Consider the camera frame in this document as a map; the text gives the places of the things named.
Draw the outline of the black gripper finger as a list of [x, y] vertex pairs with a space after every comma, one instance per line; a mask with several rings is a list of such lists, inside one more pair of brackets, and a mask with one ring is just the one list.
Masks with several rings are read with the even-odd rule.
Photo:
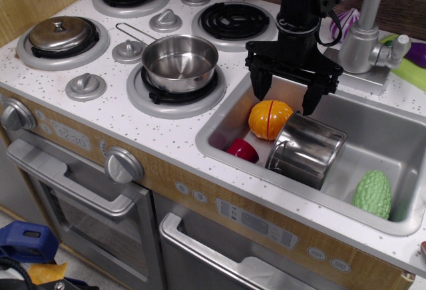
[[328, 94], [328, 91], [329, 87], [326, 82], [313, 81], [309, 83], [302, 102], [303, 115], [311, 115], [319, 104], [322, 96]]
[[272, 84], [272, 73], [257, 66], [250, 68], [250, 79], [255, 97], [263, 100]]

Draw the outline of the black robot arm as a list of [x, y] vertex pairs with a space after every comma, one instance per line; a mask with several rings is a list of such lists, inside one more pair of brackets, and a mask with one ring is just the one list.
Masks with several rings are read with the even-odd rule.
[[307, 87], [302, 102], [304, 115], [311, 115], [322, 96], [334, 93], [343, 68], [318, 49], [321, 22], [330, 17], [340, 0], [280, 0], [276, 16], [277, 41], [249, 41], [246, 66], [257, 99], [267, 95], [273, 76]]

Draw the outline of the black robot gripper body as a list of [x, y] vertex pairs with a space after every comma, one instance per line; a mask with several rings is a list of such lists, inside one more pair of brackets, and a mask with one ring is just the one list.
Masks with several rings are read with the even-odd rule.
[[272, 76], [300, 84], [326, 82], [328, 93], [334, 93], [343, 69], [319, 51], [320, 25], [320, 20], [315, 20], [309, 27], [296, 27], [284, 20], [277, 20], [277, 40], [246, 43], [246, 66], [249, 71], [252, 66], [257, 66], [269, 71]]

